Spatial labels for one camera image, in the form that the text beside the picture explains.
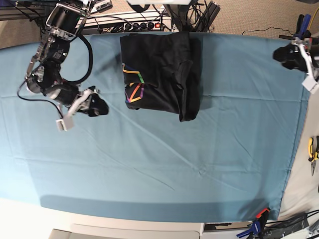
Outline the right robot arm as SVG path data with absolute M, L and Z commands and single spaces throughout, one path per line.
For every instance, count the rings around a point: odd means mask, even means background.
M 100 98 L 95 86 L 82 91 L 79 89 L 93 69 L 93 49 L 82 35 L 82 30 L 95 3 L 94 0 L 69 0 L 56 4 L 46 21 L 49 29 L 31 58 L 24 77 L 23 83 L 27 89 L 35 94 L 43 94 L 45 102 L 57 109 L 60 118 L 65 117 L 62 106 L 71 115 L 80 112 L 89 117 L 98 117 L 109 112 L 107 103 Z M 88 70 L 79 80 L 68 81 L 60 74 L 61 65 L 68 56 L 71 42 L 77 38 L 88 49 Z

